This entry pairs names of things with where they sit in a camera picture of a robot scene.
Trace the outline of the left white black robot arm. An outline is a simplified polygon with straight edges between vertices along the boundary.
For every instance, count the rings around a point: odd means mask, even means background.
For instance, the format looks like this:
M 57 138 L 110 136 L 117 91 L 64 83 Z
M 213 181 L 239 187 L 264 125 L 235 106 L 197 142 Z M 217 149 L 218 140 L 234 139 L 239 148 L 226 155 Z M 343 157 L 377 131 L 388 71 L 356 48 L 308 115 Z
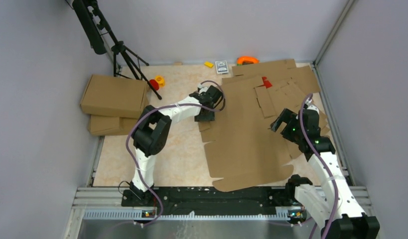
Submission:
M 149 105 L 144 108 L 130 134 L 136 165 L 130 191 L 139 205 L 146 206 L 152 200 L 156 156 L 165 147 L 171 126 L 190 117 L 195 122 L 214 121 L 215 113 L 222 111 L 225 104 L 223 90 L 214 83 L 211 86 L 199 85 L 197 91 L 170 105 L 158 108 Z

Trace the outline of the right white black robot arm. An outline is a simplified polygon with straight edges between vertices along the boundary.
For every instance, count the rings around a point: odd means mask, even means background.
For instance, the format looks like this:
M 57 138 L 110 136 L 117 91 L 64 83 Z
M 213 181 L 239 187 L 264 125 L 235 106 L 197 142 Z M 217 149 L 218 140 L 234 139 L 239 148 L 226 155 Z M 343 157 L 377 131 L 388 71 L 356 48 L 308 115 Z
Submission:
M 320 133 L 318 108 L 304 105 L 297 113 L 285 108 L 271 130 L 276 132 L 282 123 L 285 127 L 281 136 L 304 154 L 325 195 L 321 197 L 307 177 L 294 174 L 285 185 L 285 200 L 305 207 L 323 239 L 377 238 L 380 223 L 375 216 L 367 215 L 352 193 L 330 138 Z

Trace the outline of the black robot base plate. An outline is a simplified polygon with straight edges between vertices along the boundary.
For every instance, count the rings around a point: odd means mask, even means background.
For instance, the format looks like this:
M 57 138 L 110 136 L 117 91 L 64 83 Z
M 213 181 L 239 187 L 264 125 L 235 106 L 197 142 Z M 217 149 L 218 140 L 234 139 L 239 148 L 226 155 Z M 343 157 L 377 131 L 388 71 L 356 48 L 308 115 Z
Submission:
M 157 215 L 289 216 L 304 207 L 283 187 L 251 187 L 221 192 L 214 187 L 155 187 L 154 192 L 123 191 L 123 207 L 145 207 Z

